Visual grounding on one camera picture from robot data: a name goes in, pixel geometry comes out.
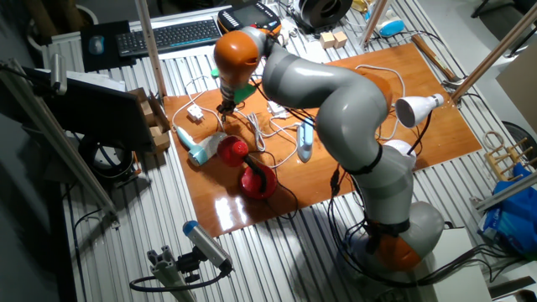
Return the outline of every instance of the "light blue tool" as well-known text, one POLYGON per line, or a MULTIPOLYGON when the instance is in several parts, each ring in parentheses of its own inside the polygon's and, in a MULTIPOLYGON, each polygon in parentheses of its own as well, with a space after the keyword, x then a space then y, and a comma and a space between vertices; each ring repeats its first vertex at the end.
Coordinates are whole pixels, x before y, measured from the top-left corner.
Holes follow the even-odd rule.
POLYGON ((201 143, 195 143, 194 139, 181 127, 175 126, 179 140, 189 149, 188 159, 195 166, 199 167, 207 162, 218 149, 218 144, 227 136, 222 132, 217 132, 205 138, 201 143))
MULTIPOLYGON (((365 19, 369 20, 371 17, 371 11, 366 13, 365 19)), ((375 29, 383 37, 391 37, 394 34, 398 34, 404 30, 404 22, 401 18, 393 11, 392 8, 388 8, 386 14, 382 16, 377 23, 375 29)))
POLYGON ((297 142, 299 144, 296 152, 303 163, 311 159, 311 153, 313 151, 313 122, 313 119, 306 118, 296 131, 297 142))

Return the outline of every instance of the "white cable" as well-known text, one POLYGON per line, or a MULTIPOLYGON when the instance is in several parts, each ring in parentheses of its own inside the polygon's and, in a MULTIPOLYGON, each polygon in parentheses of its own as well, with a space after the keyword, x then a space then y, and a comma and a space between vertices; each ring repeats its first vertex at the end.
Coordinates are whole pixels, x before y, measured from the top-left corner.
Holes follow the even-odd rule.
MULTIPOLYGON (((386 71, 391 71, 393 72, 394 74, 397 75, 397 77, 399 78, 399 80, 401 81, 401 86, 403 87, 403 95, 402 97, 405 97, 406 96, 406 88, 404 87, 404 81, 403 81, 403 77, 396 71, 396 70, 393 70, 393 69, 389 69, 389 68, 385 68, 385 67, 377 67, 377 66, 373 66, 373 65, 365 65, 365 64, 361 64, 361 65, 358 65, 356 66, 354 69, 357 70, 358 68, 360 67, 363 67, 363 68, 371 68, 371 69, 375 69, 375 70, 386 70, 386 71)), ((384 138, 380 135, 380 133, 375 133, 377 135, 377 137, 381 138, 381 139, 385 139, 385 140, 390 140, 392 138, 394 138, 395 136, 395 133, 397 132, 397 126, 399 125, 399 119, 397 119, 395 121, 395 125, 394 125, 394 130, 392 131, 392 134, 387 137, 387 138, 384 138)))
MULTIPOLYGON (((192 80, 190 80, 188 83, 186 83, 185 85, 185 90, 187 90, 187 87, 191 84, 194 84, 194 81, 197 81, 199 79, 202 79, 202 78, 207 78, 207 79, 210 79, 209 76, 207 75, 200 75, 192 80)), ((177 127, 177 125, 175 124, 175 117, 177 116, 177 113, 179 113, 181 110, 185 109, 187 106, 189 106, 190 104, 194 103, 195 100, 197 100, 198 97, 200 97, 201 95, 203 95, 206 91, 202 91, 199 95, 197 95, 195 98, 192 98, 191 94, 190 93, 187 93, 187 96, 188 98, 190 99, 189 102, 187 102, 185 105, 183 105, 181 108, 179 108, 175 113, 174 113, 174 116, 171 118, 171 123, 174 125, 174 127, 177 127)), ((218 117, 218 114, 216 114, 216 112, 212 111, 212 110, 209 110, 207 108, 204 108, 204 107, 201 107, 200 106, 200 109, 201 110, 204 110, 204 111, 207 111, 207 112, 210 112, 212 113, 215 117, 216 117, 216 120, 218 121, 218 124, 220 125, 220 127, 222 128, 222 131, 225 132, 224 130, 224 124, 222 123, 222 120, 218 117)))
MULTIPOLYGON (((275 122, 273 121, 273 118, 275 118, 275 117, 271 117, 269 121, 270 121, 273 125, 275 125, 276 127, 278 127, 279 130, 276 131, 275 133, 272 133, 272 135, 275 135, 275 134, 276 134, 277 132, 279 132, 279 131, 283 131, 285 134, 287 134, 287 135, 293 140, 293 143, 295 144, 295 150, 293 150, 293 152, 291 152, 291 154, 289 154, 289 156, 288 156, 287 158, 285 158, 284 160, 282 160, 281 162, 279 162, 279 164, 275 164, 274 166, 269 166, 269 168, 271 168, 271 169, 278 168, 281 164, 285 163, 285 162, 287 161, 287 159, 290 159, 291 156, 293 156, 293 154, 295 154, 296 151, 299 149, 299 144, 296 142, 296 138, 293 137, 291 134, 289 134, 287 131, 284 130, 285 128, 288 128, 289 126, 282 128, 282 127, 280 127, 277 123, 275 123, 275 122)), ((299 124, 299 123, 295 123, 294 126, 299 127, 300 124, 299 124)))
POLYGON ((366 27, 366 25, 361 25, 361 24, 358 24, 358 23, 353 23, 353 22, 351 22, 351 19, 349 19, 349 17, 347 17, 347 16, 345 16, 345 21, 346 21, 349 25, 351 25, 351 26, 357 26, 357 27, 359 27, 359 28, 364 28, 364 27, 366 27))
POLYGON ((284 160, 282 160, 278 164, 275 164, 273 166, 268 166, 269 168, 271 168, 271 169, 278 168, 281 164, 285 163, 288 159, 290 159, 291 156, 293 156, 293 154, 295 154, 296 151, 298 150, 299 146, 298 146, 298 144, 296 142, 296 138, 294 136, 292 136, 291 134, 289 134, 287 131, 285 131, 285 129, 299 127, 300 126, 299 122, 296 122, 296 123, 294 123, 292 125, 289 125, 289 126, 280 127, 280 125, 278 125, 277 123, 274 122, 274 119, 278 118, 278 117, 271 117, 268 120, 268 122, 270 122, 274 126, 276 126, 278 128, 278 130, 274 131, 273 133, 267 134, 267 133, 264 133, 263 131, 261 131, 261 128, 259 127, 259 123, 258 123, 258 117, 256 116, 256 114, 254 112, 252 112, 252 113, 250 113, 248 115, 245 115, 244 113, 240 112, 237 109, 235 109, 235 112, 240 114, 244 118, 246 118, 250 122, 250 124, 252 125, 253 135, 255 137, 255 145, 258 148, 258 150, 261 151, 261 152, 265 152, 266 148, 267 148, 263 138, 271 138, 274 135, 276 135, 277 133, 284 132, 285 134, 287 134, 293 140, 293 143, 295 144, 295 150, 293 150, 293 152, 287 158, 285 158, 284 160))

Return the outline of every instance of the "metal grating table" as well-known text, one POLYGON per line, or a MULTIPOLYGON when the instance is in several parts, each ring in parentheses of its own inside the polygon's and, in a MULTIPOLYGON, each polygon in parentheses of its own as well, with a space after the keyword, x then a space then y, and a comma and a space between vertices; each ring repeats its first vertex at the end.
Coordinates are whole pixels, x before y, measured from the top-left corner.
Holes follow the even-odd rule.
MULTIPOLYGON (((392 7, 405 21, 407 30, 422 29, 439 35, 417 0, 399 0, 392 7)), ((272 8, 285 15, 282 8, 272 8)), ((212 9, 153 21, 154 26, 164 26, 209 18, 216 12, 212 9)), ((324 58, 317 50, 315 55, 319 60, 339 60, 363 53, 357 45, 357 36, 362 28, 356 24, 364 25, 365 21, 360 13, 352 10, 347 17, 354 24, 341 24, 349 38, 347 45, 342 49, 323 51, 324 58)), ((131 29, 140 30, 139 22, 131 23, 131 29)), ((394 45, 406 43, 399 43, 397 39, 401 39, 400 36, 388 41, 394 45)), ((424 39, 459 76, 466 74, 446 48, 426 36, 424 39)), ((314 52, 309 41, 309 37, 299 35, 291 38, 287 48, 293 54, 311 59, 314 52)), ((389 46, 373 41, 368 51, 389 46)), ((59 53, 66 58, 68 70, 84 72, 78 33, 54 37, 53 43, 45 46, 43 51, 45 68, 49 57, 59 53)), ((208 79, 185 87, 192 78, 209 75, 216 67, 211 47, 167 54, 161 59, 169 95, 180 96, 218 87, 218 81, 208 79)), ((438 79, 443 79, 438 70, 431 69, 438 79)), ((137 60, 133 66, 101 70, 99 73, 125 81, 128 90, 138 87, 143 87, 146 92, 157 90, 149 58, 137 60)), ((479 94, 475 88, 471 92, 479 94)), ((481 140, 485 132, 495 130, 507 138, 506 143, 513 143, 485 101, 464 96, 460 111, 478 139, 481 140)), ((468 200, 473 195, 479 198, 489 196, 496 183, 493 172, 485 163, 484 154, 485 151, 481 150, 414 174, 414 201, 431 203, 447 221, 452 221, 457 227, 465 227, 473 245, 482 243, 476 234, 480 216, 468 200)), ((164 154, 143 159, 142 164, 143 173, 136 182, 112 192, 121 224, 118 229, 111 228, 107 219, 97 213, 82 222, 73 233, 74 222, 94 211, 96 202, 90 200, 81 187, 73 189, 64 200, 66 223, 71 226, 67 233, 79 301, 174 300, 171 294, 143 294, 128 287, 130 280, 151 275, 146 258, 148 250, 169 245, 175 256, 191 251, 192 245, 183 235, 182 226, 185 221, 196 218, 175 146, 172 144, 164 154), (75 250, 75 240, 79 245, 79 255, 75 250)), ((337 198, 336 218, 340 223, 350 226, 362 219, 356 198, 354 194, 337 198)), ((199 301, 256 302, 360 300, 359 291, 336 267, 337 251, 326 220, 327 205, 325 201, 305 208, 291 222, 276 218, 219 236, 217 241, 232 256, 236 271, 230 278, 194 290, 196 298, 199 301)), ((492 258, 485 260, 495 263, 492 258)), ((202 279, 215 276, 216 271, 210 264, 202 264, 202 279)), ((148 286, 159 285, 152 281, 148 286)))

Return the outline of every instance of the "wooden block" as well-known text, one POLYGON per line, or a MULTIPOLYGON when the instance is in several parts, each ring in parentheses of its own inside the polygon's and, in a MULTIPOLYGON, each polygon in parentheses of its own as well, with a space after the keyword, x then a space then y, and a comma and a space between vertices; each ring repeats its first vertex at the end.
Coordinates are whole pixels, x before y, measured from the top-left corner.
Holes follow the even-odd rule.
POLYGON ((145 95, 145 91, 143 88, 138 88, 133 91, 129 91, 128 93, 135 95, 138 99, 138 103, 142 107, 143 114, 145 116, 145 120, 148 123, 148 126, 153 127, 157 126, 157 122, 155 121, 153 110, 151 109, 151 105, 149 104, 148 96, 145 95))
POLYGON ((151 110, 151 106, 149 105, 148 101, 143 101, 141 104, 143 115, 145 116, 145 120, 148 123, 148 126, 153 127, 157 126, 157 122, 154 119, 153 110, 151 110))
POLYGON ((319 41, 321 42, 321 46, 324 49, 334 47, 334 44, 336 43, 336 40, 334 39, 334 35, 332 33, 322 33, 319 41))
POLYGON ((151 127, 149 130, 151 131, 151 135, 154 138, 162 135, 162 131, 160 131, 160 127, 151 127))
POLYGON ((343 32, 335 33, 334 40, 336 41, 334 43, 334 48, 338 49, 345 46, 345 43, 347 42, 347 36, 343 32))
POLYGON ((155 122, 159 125, 159 127, 162 129, 162 133, 165 133, 166 131, 171 130, 169 127, 168 118, 166 117, 166 114, 164 113, 164 109, 159 104, 159 101, 156 97, 154 97, 153 92, 149 93, 149 105, 151 106, 151 111, 153 111, 155 122))
POLYGON ((168 133, 163 133, 153 139, 154 145, 157 147, 157 153, 162 153, 169 148, 170 141, 168 133))

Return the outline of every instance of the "red object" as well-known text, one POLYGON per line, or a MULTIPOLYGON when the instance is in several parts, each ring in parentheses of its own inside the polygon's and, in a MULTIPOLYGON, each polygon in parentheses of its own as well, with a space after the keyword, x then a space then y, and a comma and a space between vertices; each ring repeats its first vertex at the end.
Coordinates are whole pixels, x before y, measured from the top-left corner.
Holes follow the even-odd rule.
POLYGON ((244 162, 243 158, 248 155, 248 145, 239 137, 230 135, 218 144, 216 152, 224 164, 238 167, 244 162))
POLYGON ((257 200, 267 199, 276 191, 278 181, 276 180, 276 174, 272 169, 264 164, 258 164, 258 167, 265 173, 267 177, 267 188, 261 193, 259 188, 261 187, 261 177, 255 174, 250 167, 247 167, 244 174, 241 177, 241 191, 244 195, 257 200))

